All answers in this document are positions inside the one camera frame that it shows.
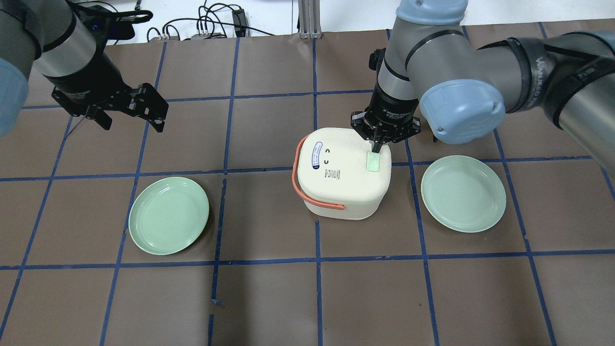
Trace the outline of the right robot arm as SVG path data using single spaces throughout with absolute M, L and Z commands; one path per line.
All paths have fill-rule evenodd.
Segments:
M 465 144 L 506 114 L 540 107 L 614 173 L 614 33 L 510 37 L 474 49 L 460 22 L 467 0 L 403 0 L 384 49 L 372 53 L 371 101 L 350 126 L 378 152 L 419 134 L 417 108 L 436 140 Z

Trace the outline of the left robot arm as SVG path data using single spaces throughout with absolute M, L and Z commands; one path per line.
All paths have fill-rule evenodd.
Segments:
M 1 135 L 7 135 L 37 70 L 53 84 L 52 98 L 71 116 L 95 121 L 106 131 L 109 111 L 123 112 L 162 132 L 168 103 L 149 83 L 130 87 L 105 53 L 108 39 L 134 37 L 148 10 L 114 12 L 69 0 L 1 2 Z

